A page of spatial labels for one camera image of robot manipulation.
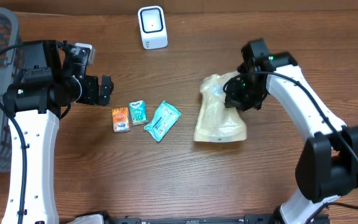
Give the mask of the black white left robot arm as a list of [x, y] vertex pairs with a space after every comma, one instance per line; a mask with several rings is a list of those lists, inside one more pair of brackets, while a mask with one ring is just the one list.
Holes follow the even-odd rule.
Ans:
[[72, 103], [106, 106], [114, 84], [87, 75], [96, 49], [90, 44], [40, 40], [25, 43], [24, 67], [3, 96], [12, 155], [3, 223], [58, 223], [53, 187], [55, 141]]

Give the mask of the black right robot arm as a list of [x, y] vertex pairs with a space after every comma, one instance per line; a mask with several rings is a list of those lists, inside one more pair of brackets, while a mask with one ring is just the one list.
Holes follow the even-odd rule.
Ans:
[[271, 95], [304, 140], [295, 193], [271, 215], [246, 215], [245, 222], [329, 223], [321, 211], [358, 189], [358, 126], [349, 127], [322, 102], [289, 52], [272, 54], [259, 39], [245, 44], [241, 54], [238, 74], [223, 87], [225, 106], [259, 110]]

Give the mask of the green toilet tissue wipes pack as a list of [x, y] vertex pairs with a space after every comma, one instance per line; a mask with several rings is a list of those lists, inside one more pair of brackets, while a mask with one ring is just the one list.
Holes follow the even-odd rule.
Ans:
[[144, 126], [144, 130], [149, 132], [157, 142], [160, 142], [180, 116], [181, 113], [173, 105], [162, 101], [155, 110], [151, 122]]

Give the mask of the orange red tissue pack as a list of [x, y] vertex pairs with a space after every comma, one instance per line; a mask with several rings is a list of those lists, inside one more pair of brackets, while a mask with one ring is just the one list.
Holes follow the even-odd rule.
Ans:
[[123, 133], [130, 131], [129, 110], [127, 107], [112, 109], [113, 131]]

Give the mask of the teal Kleenex tissue pack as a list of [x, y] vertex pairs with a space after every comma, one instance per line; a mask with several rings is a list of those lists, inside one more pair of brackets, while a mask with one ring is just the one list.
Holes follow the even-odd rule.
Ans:
[[129, 111], [132, 118], [132, 124], [134, 126], [148, 122], [144, 100], [129, 103]]

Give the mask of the beige clear plastic pouch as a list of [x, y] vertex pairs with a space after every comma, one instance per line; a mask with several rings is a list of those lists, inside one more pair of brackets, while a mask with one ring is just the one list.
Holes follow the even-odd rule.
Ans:
[[193, 140], [196, 142], [236, 142], [247, 139], [247, 126], [236, 108], [225, 107], [224, 84], [237, 72], [212, 74], [200, 85], [202, 95]]

